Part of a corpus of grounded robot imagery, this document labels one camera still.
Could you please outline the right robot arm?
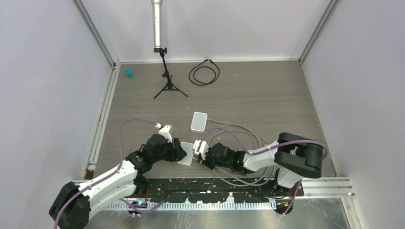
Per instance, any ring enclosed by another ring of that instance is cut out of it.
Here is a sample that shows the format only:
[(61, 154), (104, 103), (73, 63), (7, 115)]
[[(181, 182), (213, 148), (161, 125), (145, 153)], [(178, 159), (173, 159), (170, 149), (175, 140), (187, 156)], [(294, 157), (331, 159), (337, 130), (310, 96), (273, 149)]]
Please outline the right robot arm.
[(286, 195), (303, 178), (320, 178), (322, 162), (330, 153), (324, 143), (287, 132), (255, 150), (234, 151), (221, 143), (208, 146), (206, 141), (196, 140), (193, 152), (198, 155), (198, 161), (210, 169), (224, 167), (242, 176), (279, 165), (272, 184), (279, 196)]

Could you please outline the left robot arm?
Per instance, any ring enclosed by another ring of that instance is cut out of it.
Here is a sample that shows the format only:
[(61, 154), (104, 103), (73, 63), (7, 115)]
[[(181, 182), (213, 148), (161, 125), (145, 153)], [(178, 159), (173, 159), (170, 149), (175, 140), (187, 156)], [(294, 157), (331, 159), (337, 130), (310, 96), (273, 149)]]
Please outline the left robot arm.
[(110, 204), (133, 195), (142, 197), (147, 190), (143, 176), (161, 160), (178, 162), (187, 156), (178, 138), (172, 142), (153, 134), (140, 149), (127, 155), (117, 166), (81, 184), (66, 183), (51, 205), (48, 214), (54, 228), (83, 229)]

